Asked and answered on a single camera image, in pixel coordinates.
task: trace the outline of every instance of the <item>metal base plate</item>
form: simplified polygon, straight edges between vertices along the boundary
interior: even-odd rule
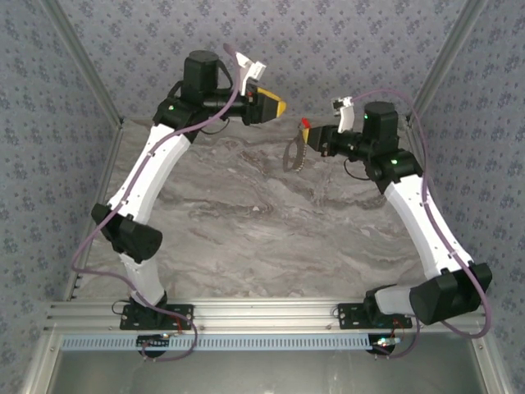
[[[399,321],[403,328],[412,328],[412,319],[405,318],[402,314],[392,314],[392,319],[389,322],[381,325],[380,327],[372,324],[368,319],[368,316],[364,310],[363,304],[338,304],[337,305],[337,318],[339,319],[339,327],[341,330],[357,330],[357,329],[394,329],[399,328],[394,323],[395,320]]]
[[[194,306],[187,304],[168,304],[164,309],[169,310],[170,312],[177,312],[186,316],[190,320],[194,318]],[[121,316],[121,330],[123,331],[137,331],[137,330],[166,330],[173,331],[180,329],[182,331],[191,330],[191,326],[188,322],[182,318],[175,319],[172,316],[165,316],[162,322],[156,327],[151,327],[150,324],[144,324],[141,322],[140,318],[137,317],[137,314],[134,312],[131,305],[124,306]]]

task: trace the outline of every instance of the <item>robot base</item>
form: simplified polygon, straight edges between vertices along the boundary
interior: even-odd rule
[[[166,293],[156,305],[158,308],[177,312],[186,318],[193,320],[194,306],[191,304],[168,304]],[[189,331],[191,326],[182,318],[173,318],[166,314],[160,314],[148,307],[145,307],[133,298],[130,303],[124,306],[121,316],[121,330],[123,331]]]

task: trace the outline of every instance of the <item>white connector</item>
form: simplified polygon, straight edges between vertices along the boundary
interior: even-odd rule
[[[246,95],[246,85],[248,80],[258,82],[266,70],[266,65],[261,62],[252,62],[248,57],[242,53],[235,53],[237,56],[237,63],[240,67],[240,95]]]
[[[352,130],[355,119],[352,97],[333,98],[331,100],[331,106],[334,110],[334,115],[341,117],[337,132],[342,133],[343,131]]]

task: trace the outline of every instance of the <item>metal edge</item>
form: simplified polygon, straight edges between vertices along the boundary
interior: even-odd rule
[[[48,14],[48,17],[55,27],[58,35],[66,45],[66,48],[73,58],[77,68],[84,77],[88,86],[91,88],[107,119],[113,126],[119,125],[121,123],[121,119],[118,111],[116,110],[116,106],[113,103],[106,87],[104,86],[104,83],[100,79],[100,76],[98,76],[94,64],[89,59],[87,52],[77,37],[75,29],[69,22],[69,19],[67,18],[63,8],[60,6],[57,0],[39,1],[43,9]]]
[[[438,88],[448,74],[487,3],[488,0],[467,0],[463,5],[452,30],[428,72],[427,78],[423,81],[414,99],[414,108],[420,117],[436,96]],[[420,163],[423,163],[423,151],[419,135],[413,131],[409,132],[409,140],[416,158]]]
[[[115,130],[115,135],[113,136],[110,149],[109,149],[109,155],[106,158],[106,162],[104,163],[104,169],[101,177],[101,181],[98,184],[97,192],[95,194],[94,201],[97,203],[102,202],[106,197],[107,187],[109,185],[109,181],[112,177],[113,167],[115,166],[116,156],[118,155],[119,148],[121,146],[122,141],[122,125],[118,125]],[[84,231],[82,232],[81,240],[85,240],[89,234],[94,230],[95,224],[91,218],[88,218],[86,220],[86,225],[84,228]],[[79,267],[85,267],[88,257],[89,257],[89,251],[91,250],[91,244],[89,244],[84,252],[79,257],[79,261],[77,262]],[[75,292],[75,285],[77,280],[78,274],[71,272],[71,275],[69,277],[69,280],[66,285],[66,291],[64,292],[63,300],[71,300],[71,298],[74,296]]]
[[[40,337],[20,393],[42,394],[48,392],[61,345],[61,334],[44,333]]]
[[[477,363],[489,394],[514,394],[493,332],[472,340]]]
[[[170,300],[195,305],[194,322],[206,333],[303,333],[348,332],[340,330],[334,308],[337,299],[258,299],[258,300]],[[61,302],[50,305],[45,330],[60,333],[119,333],[120,317],[111,311],[112,302]],[[462,330],[475,332],[479,313],[450,320]],[[351,330],[351,332],[384,332],[385,330]],[[406,332],[414,332],[415,327]],[[441,324],[422,328],[422,334],[448,332]]]

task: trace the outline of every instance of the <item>aluminum frame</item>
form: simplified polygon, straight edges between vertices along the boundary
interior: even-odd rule
[[[122,124],[116,127],[115,134],[113,136],[110,149],[106,158],[106,162],[104,163],[104,169],[102,176],[100,178],[100,183],[98,184],[97,192],[95,194],[94,203],[102,203],[106,198],[107,193],[107,187],[109,185],[109,181],[112,177],[113,167],[115,166],[116,156],[118,155],[119,148],[121,147],[121,141],[122,141]],[[89,234],[95,229],[96,224],[91,219],[91,217],[86,218],[86,224],[84,227],[84,231],[82,232],[82,240],[85,240]],[[91,251],[91,245],[93,242],[90,242],[89,245],[86,246],[82,254],[80,255],[78,261],[76,262],[77,266],[83,268],[88,262],[89,252]],[[66,290],[64,291],[64,300],[71,300],[74,297],[73,293],[75,292],[76,288],[76,281],[79,278],[78,273],[75,273],[71,271],[69,280],[66,285]]]
[[[107,119],[111,122],[112,126],[118,126],[121,123],[121,117],[118,114],[116,105],[112,101],[111,95],[98,75],[94,64],[91,62],[88,53],[76,35],[75,29],[67,18],[62,6],[57,0],[40,0],[40,4],[48,14],[49,20],[55,27],[57,34],[62,39],[62,42],[84,77],[86,84],[93,92]]]
[[[206,334],[305,334],[337,333],[339,329],[333,314],[341,302],[360,302],[341,299],[193,299],[170,300],[172,303],[195,305],[194,322]],[[24,394],[47,392],[53,383],[53,371],[59,361],[62,339],[67,334],[122,335],[120,317],[111,311],[113,300],[97,302],[55,302],[50,304],[43,335],[34,353],[23,389]],[[483,313],[466,314],[450,323],[468,331],[477,332],[483,324]],[[129,332],[126,334],[158,333],[160,331]],[[356,333],[384,332],[384,330],[353,330]],[[428,333],[448,332],[441,324],[423,326],[422,336]],[[489,394],[513,394],[504,370],[493,334],[472,341],[477,363]]]

